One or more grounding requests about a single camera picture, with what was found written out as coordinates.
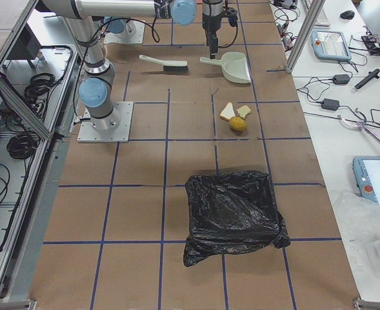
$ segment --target dustpan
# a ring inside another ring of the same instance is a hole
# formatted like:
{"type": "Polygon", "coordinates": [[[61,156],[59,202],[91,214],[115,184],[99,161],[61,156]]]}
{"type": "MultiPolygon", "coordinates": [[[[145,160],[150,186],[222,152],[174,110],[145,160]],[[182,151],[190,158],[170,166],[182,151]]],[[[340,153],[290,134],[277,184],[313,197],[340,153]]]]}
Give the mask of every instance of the dustpan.
{"type": "Polygon", "coordinates": [[[200,57],[200,62],[221,66],[224,77],[231,82],[242,84],[252,82],[248,71],[247,58],[244,53],[227,52],[221,59],[200,57]]]}

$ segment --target mounting plate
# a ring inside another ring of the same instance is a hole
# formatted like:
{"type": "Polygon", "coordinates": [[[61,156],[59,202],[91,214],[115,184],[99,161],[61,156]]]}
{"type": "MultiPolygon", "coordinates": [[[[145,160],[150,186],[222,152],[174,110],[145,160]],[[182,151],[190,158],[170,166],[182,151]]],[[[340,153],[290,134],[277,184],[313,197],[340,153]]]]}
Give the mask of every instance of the mounting plate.
{"type": "Polygon", "coordinates": [[[119,37],[109,32],[105,35],[104,44],[107,44],[107,43],[118,43],[118,44],[126,44],[126,45],[143,44],[145,25],[142,23],[135,23],[135,29],[136,29],[135,34],[132,36],[119,37]]]}
{"type": "MultiPolygon", "coordinates": [[[[128,142],[134,102],[114,102],[114,108],[121,114],[121,123],[117,128],[107,131],[98,131],[93,128],[90,121],[84,121],[79,129],[78,142],[128,142]]],[[[85,109],[84,118],[90,118],[88,109],[85,109]]]]}

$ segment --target keyboard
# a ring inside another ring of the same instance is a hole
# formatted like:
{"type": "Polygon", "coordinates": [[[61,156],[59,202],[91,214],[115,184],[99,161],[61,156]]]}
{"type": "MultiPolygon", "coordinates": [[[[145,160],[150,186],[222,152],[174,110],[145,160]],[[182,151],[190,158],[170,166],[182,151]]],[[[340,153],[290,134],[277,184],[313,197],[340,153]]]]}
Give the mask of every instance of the keyboard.
{"type": "MultiPolygon", "coordinates": [[[[310,8],[312,1],[313,0],[303,0],[303,5],[306,10],[310,8]]],[[[321,27],[321,28],[330,28],[331,24],[330,24],[329,18],[327,18],[326,12],[323,8],[321,9],[319,16],[317,17],[317,20],[314,26],[321,27]]]]}

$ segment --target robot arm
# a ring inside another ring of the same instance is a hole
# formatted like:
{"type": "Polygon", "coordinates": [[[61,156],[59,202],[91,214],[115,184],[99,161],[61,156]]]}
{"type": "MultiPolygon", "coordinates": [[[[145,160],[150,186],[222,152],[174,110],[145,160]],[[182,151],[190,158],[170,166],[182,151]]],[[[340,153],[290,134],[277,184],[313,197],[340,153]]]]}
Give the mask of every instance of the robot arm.
{"type": "MultiPolygon", "coordinates": [[[[203,28],[210,58],[215,58],[219,48],[216,32],[221,19],[228,17],[228,8],[223,8],[223,0],[203,1],[203,28]]],[[[188,25],[196,13],[195,0],[43,0],[43,4],[64,17],[78,51],[84,55],[87,77],[79,87],[79,95],[88,108],[91,125],[99,132],[117,130],[121,115],[110,100],[115,70],[105,58],[91,16],[172,18],[188,25]]]]}

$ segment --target computer mouse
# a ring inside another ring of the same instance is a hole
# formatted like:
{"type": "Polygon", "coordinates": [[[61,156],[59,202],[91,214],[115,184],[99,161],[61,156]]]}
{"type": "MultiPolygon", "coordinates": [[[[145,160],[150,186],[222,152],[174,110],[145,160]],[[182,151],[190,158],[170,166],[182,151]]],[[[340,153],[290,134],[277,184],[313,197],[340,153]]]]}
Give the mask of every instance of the computer mouse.
{"type": "Polygon", "coordinates": [[[352,19],[353,17],[355,17],[355,12],[352,10],[344,11],[342,14],[340,14],[340,17],[342,17],[343,19],[352,19]]]}

